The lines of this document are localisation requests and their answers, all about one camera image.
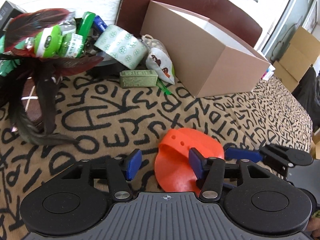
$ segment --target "brown cardboard box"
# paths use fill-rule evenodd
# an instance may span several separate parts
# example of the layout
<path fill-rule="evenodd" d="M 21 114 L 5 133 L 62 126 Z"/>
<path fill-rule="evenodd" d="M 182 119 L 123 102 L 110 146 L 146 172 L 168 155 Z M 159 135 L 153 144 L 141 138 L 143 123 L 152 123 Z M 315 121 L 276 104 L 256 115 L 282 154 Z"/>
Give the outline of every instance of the brown cardboard box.
<path fill-rule="evenodd" d="M 312 135 L 315 144 L 320 143 L 320 128 Z"/>
<path fill-rule="evenodd" d="M 141 35 L 166 47 L 177 78 L 194 97 L 252 91 L 270 63 L 207 17 L 151 1 Z"/>
<path fill-rule="evenodd" d="M 314 141 L 311 141 L 310 154 L 314 159 L 320 160 L 320 142 L 315 144 Z"/>
<path fill-rule="evenodd" d="M 320 41 L 301 26 L 298 27 L 290 44 L 304 54 L 311 64 L 314 64 L 320 55 Z"/>
<path fill-rule="evenodd" d="M 275 61 L 273 66 L 276 68 L 275 76 L 280 79 L 282 84 L 290 91 L 293 90 L 299 85 L 299 82 L 283 67 L 279 62 Z"/>
<path fill-rule="evenodd" d="M 282 58 L 279 60 L 279 63 L 295 78 L 296 81 L 302 79 L 312 64 L 311 61 L 292 44 L 289 45 Z"/>

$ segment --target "feather bundle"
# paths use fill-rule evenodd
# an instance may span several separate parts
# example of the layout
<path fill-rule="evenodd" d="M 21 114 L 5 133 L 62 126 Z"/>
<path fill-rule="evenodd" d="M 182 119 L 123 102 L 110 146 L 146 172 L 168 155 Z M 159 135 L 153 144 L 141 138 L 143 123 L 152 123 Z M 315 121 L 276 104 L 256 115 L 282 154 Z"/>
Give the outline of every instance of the feather bundle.
<path fill-rule="evenodd" d="M 75 144 L 77 140 L 53 133 L 55 129 L 55 97 L 58 86 L 52 77 L 70 76 L 91 69 L 103 60 L 99 56 L 81 58 L 36 58 L 33 52 L 14 47 L 24 39 L 35 36 L 44 28 L 59 24 L 69 15 L 66 9 L 45 9 L 35 13 L 21 14 L 10 22 L 4 41 L 4 51 L 0 60 L 16 60 L 19 64 L 5 77 L 0 76 L 0 107 L 9 103 L 9 119 L 12 127 L 17 128 L 21 138 L 36 145 Z M 27 78 L 32 77 L 36 86 L 44 132 L 40 133 L 28 118 L 21 102 L 21 96 Z"/>

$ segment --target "chair backrest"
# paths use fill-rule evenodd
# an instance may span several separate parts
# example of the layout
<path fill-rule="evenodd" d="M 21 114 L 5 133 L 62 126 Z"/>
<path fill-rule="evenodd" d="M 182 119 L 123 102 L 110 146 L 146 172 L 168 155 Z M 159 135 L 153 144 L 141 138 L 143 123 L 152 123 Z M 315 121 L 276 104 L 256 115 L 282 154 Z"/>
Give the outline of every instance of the chair backrest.
<path fill-rule="evenodd" d="M 222 25 L 252 47 L 262 28 L 247 13 L 229 0 L 154 0 L 203 15 Z M 150 0 L 121 0 L 116 24 L 135 36 L 140 30 Z"/>

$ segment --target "bottle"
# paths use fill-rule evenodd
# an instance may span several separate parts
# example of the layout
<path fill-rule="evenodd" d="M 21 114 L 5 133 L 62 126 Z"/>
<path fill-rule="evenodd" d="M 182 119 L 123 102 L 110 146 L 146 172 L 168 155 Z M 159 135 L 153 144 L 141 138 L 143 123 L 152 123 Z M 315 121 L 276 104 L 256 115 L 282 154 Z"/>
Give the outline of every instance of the bottle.
<path fill-rule="evenodd" d="M 62 44 L 62 33 L 59 25 L 45 28 L 34 39 L 36 57 L 52 57 L 56 55 Z"/>
<path fill-rule="evenodd" d="M 24 42 L 24 48 L 31 51 L 33 47 L 35 46 L 35 38 L 34 37 L 29 37 L 25 39 Z"/>
<path fill-rule="evenodd" d="M 78 58 L 83 54 L 86 38 L 75 33 L 67 33 L 62 40 L 58 55 L 60 57 Z"/>
<path fill-rule="evenodd" d="M 75 11 L 70 12 L 68 18 L 59 24 L 62 32 L 62 36 L 66 35 L 67 33 L 76 33 L 77 26 L 76 26 L 75 17 L 76 17 L 76 12 Z"/>
<path fill-rule="evenodd" d="M 78 26 L 77 34 L 87 38 L 95 17 L 96 17 L 95 13 L 85 12 Z"/>

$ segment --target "black circular pad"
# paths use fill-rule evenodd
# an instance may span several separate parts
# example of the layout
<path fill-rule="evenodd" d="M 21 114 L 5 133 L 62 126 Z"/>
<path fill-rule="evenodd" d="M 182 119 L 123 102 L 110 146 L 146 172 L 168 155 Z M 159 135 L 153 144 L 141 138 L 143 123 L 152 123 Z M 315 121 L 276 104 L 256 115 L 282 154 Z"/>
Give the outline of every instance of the black circular pad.
<path fill-rule="evenodd" d="M 275 212 L 287 207 L 288 198 L 275 191 L 261 191 L 254 194 L 251 198 L 252 204 L 263 211 Z"/>
<path fill-rule="evenodd" d="M 271 173 L 270 178 L 245 178 L 227 194 L 223 205 L 237 225 L 269 236 L 303 230 L 312 210 L 305 193 Z"/>
<path fill-rule="evenodd" d="M 80 205 L 80 198 L 73 193 L 59 192 L 45 198 L 43 207 L 55 214 L 64 214 L 75 210 Z"/>
<path fill-rule="evenodd" d="M 104 194 L 87 181 L 53 178 L 23 199 L 20 214 L 30 232 L 70 236 L 99 223 L 107 208 Z"/>
<path fill-rule="evenodd" d="M 291 163 L 299 166 L 308 166 L 312 163 L 312 156 L 304 151 L 289 149 L 286 151 L 286 155 Z"/>

